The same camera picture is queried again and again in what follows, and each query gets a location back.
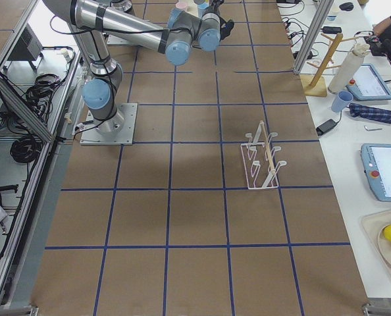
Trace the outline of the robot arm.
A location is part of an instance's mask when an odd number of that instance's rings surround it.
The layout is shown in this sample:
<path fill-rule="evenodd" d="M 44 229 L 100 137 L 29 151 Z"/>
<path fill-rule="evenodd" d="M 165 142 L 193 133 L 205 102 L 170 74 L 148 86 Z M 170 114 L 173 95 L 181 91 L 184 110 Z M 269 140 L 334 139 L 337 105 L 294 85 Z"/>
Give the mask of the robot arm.
<path fill-rule="evenodd" d="M 234 23 L 220 16 L 220 5 L 220 1 L 213 1 L 201 16 L 173 8 L 167 26 L 162 27 L 98 1 L 45 1 L 56 17 L 76 27 L 73 34 L 81 37 L 90 59 L 95 78 L 84 86 L 82 97 L 93 115 L 94 128 L 109 133 L 120 130 L 124 124 L 115 105 L 118 84 L 114 81 L 122 76 L 103 34 L 164 54 L 169 63 L 181 66 L 188 61 L 194 43 L 203 51 L 215 51 L 230 35 Z"/>

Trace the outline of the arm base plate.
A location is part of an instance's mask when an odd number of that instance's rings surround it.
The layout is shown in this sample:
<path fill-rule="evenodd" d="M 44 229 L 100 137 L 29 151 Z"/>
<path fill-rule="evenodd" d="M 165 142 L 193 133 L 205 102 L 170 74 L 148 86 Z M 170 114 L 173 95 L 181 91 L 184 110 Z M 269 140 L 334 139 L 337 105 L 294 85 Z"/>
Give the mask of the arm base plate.
<path fill-rule="evenodd" d="M 110 46 L 139 46 L 134 39 L 134 36 L 123 35 L 118 36 L 117 34 L 106 34 L 107 45 Z"/>
<path fill-rule="evenodd" d="M 116 115 L 103 124 L 97 120 L 84 127 L 81 133 L 81 145 L 132 145 L 136 116 L 137 103 L 121 103 L 117 105 Z"/>

